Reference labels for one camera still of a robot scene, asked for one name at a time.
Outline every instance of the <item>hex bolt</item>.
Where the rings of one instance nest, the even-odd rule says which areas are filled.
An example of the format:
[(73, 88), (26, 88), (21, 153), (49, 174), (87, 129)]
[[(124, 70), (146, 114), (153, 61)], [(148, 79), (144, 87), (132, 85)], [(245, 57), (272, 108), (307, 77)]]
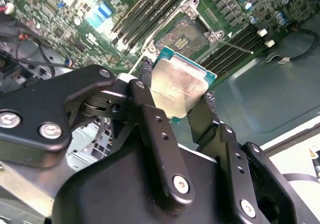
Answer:
[(110, 73), (106, 71), (105, 69), (100, 69), (99, 73), (106, 78), (110, 78)]
[(2, 128), (14, 128), (19, 125), (21, 118), (12, 112), (0, 113), (0, 127)]
[(189, 191), (188, 182), (181, 176), (174, 176), (173, 185), (178, 190), (178, 192), (182, 194), (186, 194)]
[(139, 88), (145, 88), (144, 86), (144, 83), (142, 83), (142, 82), (140, 82), (140, 81), (137, 81), (137, 82), (135, 82), (136, 83), (136, 85), (139, 87)]
[(245, 214), (248, 215), (250, 218), (254, 218), (256, 216), (255, 209), (253, 206), (245, 199), (241, 200), (240, 202), (241, 208)]
[(45, 123), (41, 125), (39, 133), (44, 138), (57, 139), (62, 135), (62, 129), (55, 123)]

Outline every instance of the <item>ram slot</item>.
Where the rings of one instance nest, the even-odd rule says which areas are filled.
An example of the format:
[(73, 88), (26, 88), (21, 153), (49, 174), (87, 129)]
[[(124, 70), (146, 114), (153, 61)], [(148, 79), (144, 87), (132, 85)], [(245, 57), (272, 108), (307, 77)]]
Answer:
[(139, 18), (138, 22), (131, 26), (129, 32), (123, 36), (123, 39), (130, 40), (135, 35), (137, 29), (142, 28), (143, 30), (145, 24), (152, 22), (154, 15), (158, 14), (160, 10), (165, 9), (168, 5), (170, 5), (169, 0), (155, 0), (145, 14)]
[(132, 49), (143, 37), (150, 34), (154, 30), (154, 25), (159, 24), (160, 20), (164, 15), (166, 15), (175, 4), (178, 4), (180, 0), (171, 0), (163, 9), (157, 10), (156, 14), (152, 16), (148, 24), (142, 24), (138, 30), (133, 33), (133, 36), (130, 37), (128, 50)]
[(150, 6), (152, 0), (139, 0), (128, 13), (114, 26), (113, 32), (119, 32), (119, 37), (138, 19), (144, 11)]

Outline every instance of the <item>green circuit board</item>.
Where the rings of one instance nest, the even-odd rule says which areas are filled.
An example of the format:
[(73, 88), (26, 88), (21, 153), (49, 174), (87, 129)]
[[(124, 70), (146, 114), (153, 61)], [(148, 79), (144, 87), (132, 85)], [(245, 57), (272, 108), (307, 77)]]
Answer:
[[(96, 63), (116, 74), (133, 67), (145, 39), (158, 28), (150, 42), (156, 47), (155, 55), (169, 46), (223, 76), (266, 49), (264, 40), (257, 37), (255, 29), (248, 28), (250, 25), (263, 23), (268, 37), (276, 42), (290, 32), (293, 23), (302, 23), (320, 9), (317, 0), (198, 0), (194, 19), (186, 10), (172, 16), (182, 0), (6, 1), (15, 6), (13, 17), (62, 56), (67, 52), (75, 67)], [(254, 55), (226, 49), (220, 42), (210, 43), (208, 33), (217, 31), (223, 32), (222, 41), (253, 49)], [(242, 41), (249, 37), (250, 43)], [(215, 54), (219, 52), (222, 54), (217, 61)], [(217, 68), (215, 62), (227, 67)]]

